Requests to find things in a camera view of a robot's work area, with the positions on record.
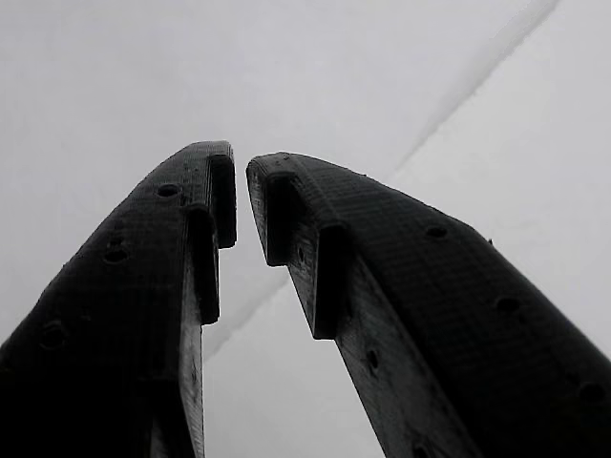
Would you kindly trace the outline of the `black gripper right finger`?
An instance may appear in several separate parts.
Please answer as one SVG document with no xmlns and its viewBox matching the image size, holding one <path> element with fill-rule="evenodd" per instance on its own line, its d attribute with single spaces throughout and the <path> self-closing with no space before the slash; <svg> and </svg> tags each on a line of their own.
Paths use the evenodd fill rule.
<svg viewBox="0 0 611 458">
<path fill-rule="evenodd" d="M 609 360 L 475 229 L 311 156 L 246 177 L 266 262 L 386 456 L 609 455 Z"/>
</svg>

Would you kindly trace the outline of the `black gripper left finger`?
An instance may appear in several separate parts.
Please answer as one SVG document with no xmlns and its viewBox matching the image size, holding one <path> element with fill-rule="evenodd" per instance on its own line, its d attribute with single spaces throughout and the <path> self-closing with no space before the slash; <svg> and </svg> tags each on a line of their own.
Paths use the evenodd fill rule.
<svg viewBox="0 0 611 458">
<path fill-rule="evenodd" d="M 201 333 L 236 239 L 230 144 L 160 163 L 2 343 L 2 455 L 201 457 Z"/>
</svg>

